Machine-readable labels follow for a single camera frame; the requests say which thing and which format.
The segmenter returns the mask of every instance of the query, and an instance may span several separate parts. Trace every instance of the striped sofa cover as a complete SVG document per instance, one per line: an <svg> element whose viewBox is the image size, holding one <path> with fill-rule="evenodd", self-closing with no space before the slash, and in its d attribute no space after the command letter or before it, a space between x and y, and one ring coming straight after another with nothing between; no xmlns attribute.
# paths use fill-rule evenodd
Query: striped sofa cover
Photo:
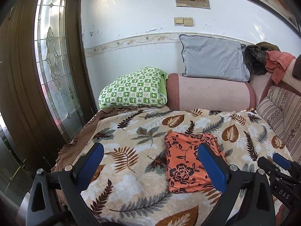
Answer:
<svg viewBox="0 0 301 226"><path fill-rule="evenodd" d="M272 86L257 111L285 143L293 160L301 164L301 97Z"/></svg>

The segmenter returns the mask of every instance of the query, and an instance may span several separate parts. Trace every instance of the brown wooden door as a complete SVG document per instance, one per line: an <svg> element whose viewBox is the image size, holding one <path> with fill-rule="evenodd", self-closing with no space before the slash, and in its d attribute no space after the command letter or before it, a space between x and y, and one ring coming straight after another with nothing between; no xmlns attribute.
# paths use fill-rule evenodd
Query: brown wooden door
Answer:
<svg viewBox="0 0 301 226"><path fill-rule="evenodd" d="M14 150L31 171L54 166L59 149L96 112L81 47L79 1L19 0L0 27L0 111ZM54 19L46 38L37 39L39 7L46 11L38 18L44 30L47 11ZM61 10L64 31L54 26Z"/></svg>

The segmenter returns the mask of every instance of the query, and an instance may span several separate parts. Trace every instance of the floral wallpaper border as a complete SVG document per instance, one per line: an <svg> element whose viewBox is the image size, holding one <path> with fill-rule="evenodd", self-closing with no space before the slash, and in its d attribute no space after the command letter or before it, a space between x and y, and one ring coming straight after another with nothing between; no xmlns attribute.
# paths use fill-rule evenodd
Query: floral wallpaper border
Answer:
<svg viewBox="0 0 301 226"><path fill-rule="evenodd" d="M120 48L125 47L133 47L138 45L145 44L154 44L154 43L170 43L170 42L178 42L180 43L179 35L187 34L187 35L202 35L212 38L219 39L227 39L237 41L241 44L250 45L252 43L238 40L235 38L221 36L221 35L213 35L213 34L203 34L203 33L185 33L185 32L177 32L177 33L156 33L156 34L144 34L133 37L128 37L120 40L114 40L105 44L101 44L92 48L85 49L85 56L90 57L99 53L109 52Z"/></svg>

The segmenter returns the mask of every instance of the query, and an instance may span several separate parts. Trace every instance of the orange floral cloth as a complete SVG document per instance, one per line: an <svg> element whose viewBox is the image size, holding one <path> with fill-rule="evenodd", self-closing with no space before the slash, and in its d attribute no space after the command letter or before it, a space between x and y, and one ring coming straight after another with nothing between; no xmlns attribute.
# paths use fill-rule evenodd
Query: orange floral cloth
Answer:
<svg viewBox="0 0 301 226"><path fill-rule="evenodd" d="M198 147L201 143L208 143L213 152L225 160L216 137L204 133L189 135L171 132L164 140L167 149L166 174L170 192L193 193L214 187L198 159Z"/></svg>

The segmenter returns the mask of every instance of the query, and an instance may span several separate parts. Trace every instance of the folded orange fabric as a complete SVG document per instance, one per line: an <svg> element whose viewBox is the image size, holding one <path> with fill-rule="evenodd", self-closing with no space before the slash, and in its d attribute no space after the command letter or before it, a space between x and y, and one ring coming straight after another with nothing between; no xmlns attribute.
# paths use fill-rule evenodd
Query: folded orange fabric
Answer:
<svg viewBox="0 0 301 226"><path fill-rule="evenodd" d="M265 68L268 72L273 73L272 80L275 82L276 85L282 80L287 67L295 58L296 57L286 52L279 52L279 51L266 52Z"/></svg>
<svg viewBox="0 0 301 226"><path fill-rule="evenodd" d="M165 136L167 149L167 177L169 191L177 193L193 193L211 189L213 184L198 159L198 147L208 143L216 155L224 160L225 156L211 134L184 134L171 132Z"/></svg>

